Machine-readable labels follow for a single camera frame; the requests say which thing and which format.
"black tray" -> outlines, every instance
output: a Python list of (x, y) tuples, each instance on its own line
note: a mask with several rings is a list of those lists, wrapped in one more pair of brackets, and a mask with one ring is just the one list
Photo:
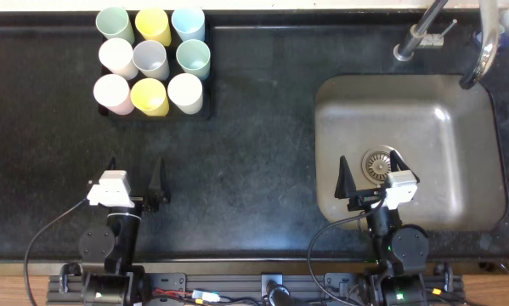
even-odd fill
[[(137, 46), (138, 43), (143, 42), (145, 39), (137, 31), (135, 28), (135, 16), (137, 12), (128, 12), (129, 20), (132, 24), (133, 32), (135, 33), (135, 42), (133, 43), (133, 48)], [(171, 45), (165, 47), (167, 53), (167, 61), (169, 62), (169, 77), (165, 81), (161, 81), (163, 85), (166, 87), (176, 75), (180, 73), (184, 73), (182, 67), (177, 62), (177, 48), (182, 43), (182, 40), (178, 36), (178, 33), (171, 25), (171, 13), (166, 12), (169, 17), (169, 26), (171, 27)], [(205, 43), (212, 50), (211, 44), (211, 27), (210, 23), (207, 20), (207, 16), (205, 17)], [(111, 72), (102, 65), (101, 68), (101, 76), (110, 74)], [(130, 89), (133, 85), (139, 81), (146, 78), (143, 72), (139, 71), (138, 75), (133, 79), (127, 81)], [(184, 114), (167, 96), (169, 101), (169, 112), (165, 116), (147, 116), (141, 110), (135, 108), (131, 113), (127, 115), (117, 115), (114, 112), (110, 111), (106, 107), (101, 104), (98, 105), (98, 113), (101, 116), (105, 116), (113, 121), (136, 121), (136, 122), (176, 122), (176, 121), (205, 121), (208, 120), (212, 116), (212, 63), (211, 70), (209, 71), (209, 77), (205, 81), (201, 81), (203, 86), (203, 106), (201, 110), (193, 115)]]

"white cup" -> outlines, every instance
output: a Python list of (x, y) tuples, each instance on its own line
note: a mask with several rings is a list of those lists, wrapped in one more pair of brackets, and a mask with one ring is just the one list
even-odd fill
[(99, 48), (99, 61), (110, 72), (131, 80), (139, 70), (133, 64), (133, 48), (125, 39), (111, 38)]
[(184, 72), (205, 80), (211, 72), (211, 50), (202, 41), (190, 39), (177, 49), (177, 62)]
[(93, 86), (93, 96), (98, 103), (117, 115), (127, 115), (135, 109), (127, 81), (116, 74), (100, 77)]
[(95, 18), (95, 26), (108, 39), (122, 38), (130, 44), (135, 42), (132, 23), (124, 8), (113, 7), (102, 10)]
[(201, 8), (179, 8), (173, 12), (171, 23), (183, 42), (190, 39), (205, 41), (205, 14)]
[(158, 80), (169, 77), (166, 49), (157, 41), (144, 41), (133, 50), (133, 63), (144, 75)]
[(195, 114), (203, 106), (203, 86), (197, 76), (181, 73), (167, 85), (167, 96), (185, 114)]

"black countertop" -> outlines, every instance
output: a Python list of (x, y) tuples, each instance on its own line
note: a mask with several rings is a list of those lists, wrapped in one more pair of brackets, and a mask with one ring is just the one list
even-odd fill
[[(85, 196), (110, 156), (145, 186), (158, 156), (172, 203), (144, 215), (136, 260), (304, 258), (327, 221), (316, 205), (314, 95), (342, 74), (462, 74), (477, 60), (478, 13), (438, 50), (394, 60), (418, 13), (212, 13), (215, 114), (207, 122), (111, 122), (92, 96), (101, 66), (95, 14), (0, 15), (0, 260), (23, 257), (48, 221)], [(509, 197), (509, 48), (483, 85), (494, 98)], [(43, 234), (34, 258), (79, 258), (78, 236), (104, 224), (85, 205)], [(430, 258), (509, 258), (509, 205), (489, 232), (431, 232)], [(335, 229), (316, 257), (373, 258), (370, 239)]]

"stainless steel sink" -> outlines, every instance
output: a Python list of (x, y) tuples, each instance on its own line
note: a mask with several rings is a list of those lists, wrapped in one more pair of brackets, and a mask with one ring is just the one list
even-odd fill
[(413, 201), (399, 206), (404, 223), (426, 230), (489, 230), (498, 224), (506, 192), (492, 102), (483, 87), (463, 90), (459, 79), (337, 76), (322, 84), (316, 95), (316, 184), (326, 218), (357, 214), (333, 196), (339, 157), (347, 157), (357, 189), (368, 189), (384, 179), (384, 150), (391, 147), (421, 179)]

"white wall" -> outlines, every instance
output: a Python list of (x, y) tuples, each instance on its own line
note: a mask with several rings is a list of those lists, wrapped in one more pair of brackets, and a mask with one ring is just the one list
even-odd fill
[[(425, 9), (433, 0), (0, 0), (0, 11), (97, 11), (109, 6), (176, 9)], [(497, 0), (508, 7), (509, 0)], [(448, 9), (472, 9), (478, 0), (449, 0)]]

